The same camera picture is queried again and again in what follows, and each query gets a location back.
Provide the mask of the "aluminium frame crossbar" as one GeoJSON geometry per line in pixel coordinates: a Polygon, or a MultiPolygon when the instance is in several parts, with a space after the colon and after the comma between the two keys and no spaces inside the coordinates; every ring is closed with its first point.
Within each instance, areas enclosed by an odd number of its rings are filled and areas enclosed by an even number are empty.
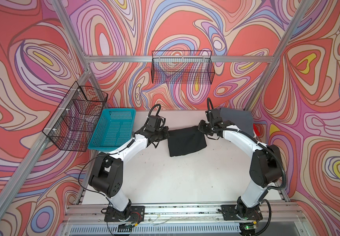
{"type": "Polygon", "coordinates": [[[88,63],[150,63],[152,59],[211,59],[213,63],[258,62],[271,63],[272,56],[85,56],[88,63]]]}

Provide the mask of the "red folded t shirt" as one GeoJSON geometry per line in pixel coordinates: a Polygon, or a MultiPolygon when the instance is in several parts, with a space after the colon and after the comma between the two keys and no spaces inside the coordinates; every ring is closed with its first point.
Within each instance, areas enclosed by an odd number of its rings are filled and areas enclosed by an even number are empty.
{"type": "Polygon", "coordinates": [[[257,126],[255,124],[253,124],[253,130],[254,130],[254,133],[257,137],[260,136],[260,131],[258,130],[257,126]]]}

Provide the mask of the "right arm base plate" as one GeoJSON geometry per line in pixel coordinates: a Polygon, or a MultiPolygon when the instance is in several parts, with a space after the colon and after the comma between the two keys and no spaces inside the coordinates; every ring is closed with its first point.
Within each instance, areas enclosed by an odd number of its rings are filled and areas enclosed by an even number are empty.
{"type": "Polygon", "coordinates": [[[244,204],[221,205],[218,212],[223,215],[225,221],[261,221],[263,219],[259,206],[248,208],[244,204]]]}

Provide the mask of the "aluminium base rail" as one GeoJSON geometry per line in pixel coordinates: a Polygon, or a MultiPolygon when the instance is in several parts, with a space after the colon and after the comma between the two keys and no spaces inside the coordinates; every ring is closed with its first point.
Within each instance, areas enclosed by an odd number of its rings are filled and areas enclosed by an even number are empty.
{"type": "Polygon", "coordinates": [[[240,220],[227,203],[145,204],[141,219],[107,222],[106,205],[68,208],[59,236],[312,236],[301,208],[291,202],[262,204],[255,216],[240,220]]]}

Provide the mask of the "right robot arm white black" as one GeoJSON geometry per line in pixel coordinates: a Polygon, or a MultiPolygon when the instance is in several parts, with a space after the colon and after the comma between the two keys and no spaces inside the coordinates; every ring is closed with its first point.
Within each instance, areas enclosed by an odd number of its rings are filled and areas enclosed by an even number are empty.
{"type": "Polygon", "coordinates": [[[247,220],[259,211],[259,205],[267,193],[274,189],[284,190],[287,187],[287,174],[281,160],[280,150],[276,145],[267,145],[254,136],[241,130],[231,121],[223,121],[220,109],[215,108],[210,98],[206,100],[207,120],[201,120],[198,130],[207,138],[213,135],[223,138],[239,147],[251,160],[250,182],[243,195],[236,202],[232,211],[237,218],[247,220]]]}

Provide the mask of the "teal plastic basket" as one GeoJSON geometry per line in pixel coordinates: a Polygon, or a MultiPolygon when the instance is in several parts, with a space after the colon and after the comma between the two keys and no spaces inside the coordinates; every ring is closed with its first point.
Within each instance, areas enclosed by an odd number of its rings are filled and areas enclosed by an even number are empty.
{"type": "Polygon", "coordinates": [[[88,148],[109,152],[121,147],[132,138],[135,116],[131,108],[104,109],[88,148]]]}

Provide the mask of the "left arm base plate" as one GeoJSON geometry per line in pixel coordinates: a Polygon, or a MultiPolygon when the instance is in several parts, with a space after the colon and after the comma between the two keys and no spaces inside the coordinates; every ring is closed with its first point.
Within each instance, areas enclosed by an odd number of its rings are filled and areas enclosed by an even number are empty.
{"type": "Polygon", "coordinates": [[[118,211],[113,207],[101,210],[105,215],[105,222],[141,222],[144,220],[145,206],[132,206],[124,211],[118,211]]]}

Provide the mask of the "black t shirt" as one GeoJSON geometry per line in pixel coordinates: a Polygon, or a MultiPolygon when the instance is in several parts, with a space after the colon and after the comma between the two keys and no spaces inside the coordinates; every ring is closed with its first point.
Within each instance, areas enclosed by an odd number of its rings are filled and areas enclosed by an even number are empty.
{"type": "Polygon", "coordinates": [[[170,157],[188,155],[207,147],[205,136],[197,126],[171,130],[167,140],[170,157]]]}

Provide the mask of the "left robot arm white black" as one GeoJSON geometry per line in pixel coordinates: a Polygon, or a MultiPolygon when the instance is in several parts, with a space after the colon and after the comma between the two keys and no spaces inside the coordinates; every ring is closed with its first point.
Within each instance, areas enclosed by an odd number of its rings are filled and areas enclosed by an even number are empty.
{"type": "Polygon", "coordinates": [[[168,139],[169,128],[165,126],[166,119],[159,115],[162,106],[155,104],[147,115],[144,125],[137,130],[133,137],[114,151],[99,153],[94,161],[88,178],[88,186],[84,190],[102,195],[109,203],[107,215],[126,221],[139,213],[131,210],[132,202],[122,191],[124,164],[140,151],[150,145],[158,147],[161,141],[168,139]]]}

